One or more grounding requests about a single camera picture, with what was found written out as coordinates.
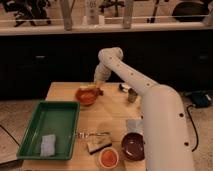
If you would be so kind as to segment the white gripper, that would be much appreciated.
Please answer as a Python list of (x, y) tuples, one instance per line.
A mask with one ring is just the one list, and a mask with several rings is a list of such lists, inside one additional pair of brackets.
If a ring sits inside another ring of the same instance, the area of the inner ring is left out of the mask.
[(94, 73), (94, 86), (95, 88), (100, 88), (101, 83), (100, 82), (105, 82), (110, 78), (110, 69), (107, 68), (105, 65), (102, 63), (99, 63), (95, 69)]

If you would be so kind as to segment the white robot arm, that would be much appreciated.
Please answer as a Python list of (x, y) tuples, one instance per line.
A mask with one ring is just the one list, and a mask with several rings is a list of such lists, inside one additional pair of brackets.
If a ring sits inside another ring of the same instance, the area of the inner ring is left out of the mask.
[(147, 171), (195, 171), (184, 105), (179, 93), (125, 64), (119, 47), (98, 52), (94, 73), (98, 84), (116, 73), (142, 97), (143, 137)]

